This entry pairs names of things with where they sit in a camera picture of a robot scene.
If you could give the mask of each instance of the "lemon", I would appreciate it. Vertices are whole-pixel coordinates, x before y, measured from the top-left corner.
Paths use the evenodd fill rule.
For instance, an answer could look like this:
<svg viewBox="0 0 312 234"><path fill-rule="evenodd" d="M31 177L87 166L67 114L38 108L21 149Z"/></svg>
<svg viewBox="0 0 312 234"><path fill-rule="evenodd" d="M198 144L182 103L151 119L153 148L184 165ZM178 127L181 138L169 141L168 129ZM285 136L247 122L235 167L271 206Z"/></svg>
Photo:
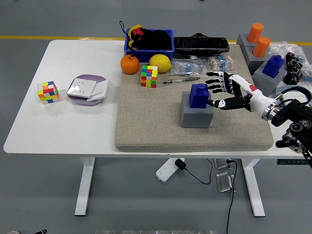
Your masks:
<svg viewBox="0 0 312 234"><path fill-rule="evenodd" d="M157 66L161 73L168 72L171 68L170 59L165 55L154 55L149 61L151 66Z"/></svg>

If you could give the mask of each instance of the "table leg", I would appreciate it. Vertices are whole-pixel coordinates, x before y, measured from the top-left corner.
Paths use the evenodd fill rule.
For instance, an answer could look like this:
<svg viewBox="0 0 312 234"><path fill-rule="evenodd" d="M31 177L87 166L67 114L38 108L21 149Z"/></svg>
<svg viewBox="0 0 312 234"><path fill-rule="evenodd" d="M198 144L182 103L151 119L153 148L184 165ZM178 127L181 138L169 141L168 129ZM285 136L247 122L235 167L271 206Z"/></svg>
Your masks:
<svg viewBox="0 0 312 234"><path fill-rule="evenodd" d="M257 180L254 174L254 165L259 161L259 159L243 158L241 161L245 173L250 202L253 208L253 215L254 217L265 217Z"/></svg>
<svg viewBox="0 0 312 234"><path fill-rule="evenodd" d="M85 216L87 212L89 191L91 186L95 157L81 157L80 160L82 161L84 166L82 171L75 215Z"/></svg>

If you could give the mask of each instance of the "gray block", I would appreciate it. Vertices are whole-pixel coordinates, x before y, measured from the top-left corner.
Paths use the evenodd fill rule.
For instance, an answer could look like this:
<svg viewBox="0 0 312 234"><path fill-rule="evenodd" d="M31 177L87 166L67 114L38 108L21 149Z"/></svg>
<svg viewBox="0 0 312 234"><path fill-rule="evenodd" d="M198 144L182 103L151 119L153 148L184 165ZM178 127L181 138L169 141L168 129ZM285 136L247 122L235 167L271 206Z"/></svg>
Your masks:
<svg viewBox="0 0 312 234"><path fill-rule="evenodd" d="M210 105L207 108L191 108L188 91L182 92L180 110L182 128L209 128L214 116L214 108Z"/></svg>
<svg viewBox="0 0 312 234"><path fill-rule="evenodd" d="M255 47L257 43L252 43L247 41L248 33L239 34L236 44L240 45L240 47Z"/></svg>
<svg viewBox="0 0 312 234"><path fill-rule="evenodd" d="M266 52L265 56L262 58L258 58L253 55L254 47L256 43L250 43L247 41L247 39L244 39L245 37L247 38L248 34L242 34L238 36L238 43L240 45L240 48L242 49L243 55L245 57L245 61L248 66L248 70L251 75L254 74L254 72L266 61L270 59L270 56L268 52Z"/></svg>
<svg viewBox="0 0 312 234"><path fill-rule="evenodd" d="M277 87L277 85L283 80L286 74L286 70L280 69L277 75L272 78L266 74L264 74L262 71L265 67L267 62L264 62L253 74L253 82L254 85L261 90L264 96L269 96L274 89Z"/></svg>

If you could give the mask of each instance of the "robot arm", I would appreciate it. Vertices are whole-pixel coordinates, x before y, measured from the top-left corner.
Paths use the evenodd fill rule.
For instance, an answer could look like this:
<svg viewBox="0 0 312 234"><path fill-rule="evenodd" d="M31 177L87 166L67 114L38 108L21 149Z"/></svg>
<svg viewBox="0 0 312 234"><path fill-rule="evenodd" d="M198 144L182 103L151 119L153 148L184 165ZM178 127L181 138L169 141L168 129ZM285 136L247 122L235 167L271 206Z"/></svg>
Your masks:
<svg viewBox="0 0 312 234"><path fill-rule="evenodd" d="M271 120L278 127L286 120L291 120L287 132L282 140L276 142L277 148L289 147L296 153L303 154L312 168L312 109L306 106L311 99L311 93L303 87L293 87L283 91L276 98L269 98L262 94L253 84L248 83L243 77L226 72L208 72L207 76L216 76L216 79L206 81L212 84L209 89L212 93L227 92L234 97L223 100L208 100L207 104L222 110L246 108L250 112L257 112L263 120ZM286 106L278 99L282 94L297 90L306 95L308 101L301 103L298 100L290 101Z"/></svg>

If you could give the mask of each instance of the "orange cylinder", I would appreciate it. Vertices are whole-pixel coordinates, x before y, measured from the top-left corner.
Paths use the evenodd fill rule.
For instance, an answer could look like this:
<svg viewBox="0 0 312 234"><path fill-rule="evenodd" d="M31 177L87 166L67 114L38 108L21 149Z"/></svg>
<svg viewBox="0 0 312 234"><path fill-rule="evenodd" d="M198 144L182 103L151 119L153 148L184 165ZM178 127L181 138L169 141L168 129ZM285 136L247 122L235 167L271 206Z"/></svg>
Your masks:
<svg viewBox="0 0 312 234"><path fill-rule="evenodd" d="M256 43L262 33L263 25L261 23L253 23L252 28L247 37L247 41Z"/></svg>
<svg viewBox="0 0 312 234"><path fill-rule="evenodd" d="M257 45L255 45L254 50L253 50L253 55L262 58L265 56L265 53L267 52L269 45L271 43L270 38L267 37L260 37Z"/></svg>

